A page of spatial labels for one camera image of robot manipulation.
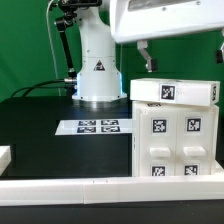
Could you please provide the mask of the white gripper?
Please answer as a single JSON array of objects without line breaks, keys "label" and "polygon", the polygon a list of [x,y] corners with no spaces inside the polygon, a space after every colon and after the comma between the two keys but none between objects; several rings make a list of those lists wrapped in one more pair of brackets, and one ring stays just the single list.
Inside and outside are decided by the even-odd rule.
[{"label": "white gripper", "polygon": [[[148,39],[224,28],[224,0],[111,0],[111,34],[117,43],[137,42],[149,72],[158,62],[147,52]],[[224,42],[215,51],[224,63]]]}]

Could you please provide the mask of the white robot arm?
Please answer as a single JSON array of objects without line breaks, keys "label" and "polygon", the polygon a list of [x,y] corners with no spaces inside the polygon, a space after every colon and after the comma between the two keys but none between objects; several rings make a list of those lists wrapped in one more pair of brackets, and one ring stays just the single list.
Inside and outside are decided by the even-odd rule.
[{"label": "white robot arm", "polygon": [[135,42],[150,72],[158,69],[148,41],[224,28],[224,0],[59,0],[65,28],[77,24],[82,69],[76,100],[110,102],[124,98],[115,66],[115,45]]}]

